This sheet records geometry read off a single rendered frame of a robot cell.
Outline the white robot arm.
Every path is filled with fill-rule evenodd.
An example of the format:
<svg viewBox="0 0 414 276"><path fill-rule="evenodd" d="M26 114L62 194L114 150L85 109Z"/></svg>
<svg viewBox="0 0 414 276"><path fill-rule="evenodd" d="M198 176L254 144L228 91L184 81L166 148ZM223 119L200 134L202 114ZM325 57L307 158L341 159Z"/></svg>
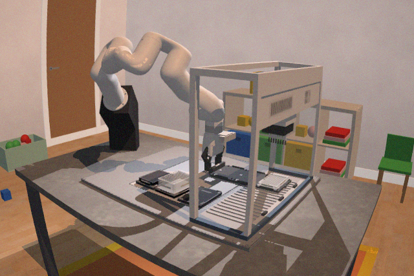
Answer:
<svg viewBox="0 0 414 276"><path fill-rule="evenodd" d="M190 103L190 75L187 68L191 53L188 49L156 32L147 32L133 53L130 52L132 50L133 44L129 39L115 37L104 46L91 68L91 78L103 94L103 104L107 109L120 110L128 99L115 73L124 69L135 75L144 75L152 68L160 51L168 54L161 67L160 77L180 100Z"/></svg>

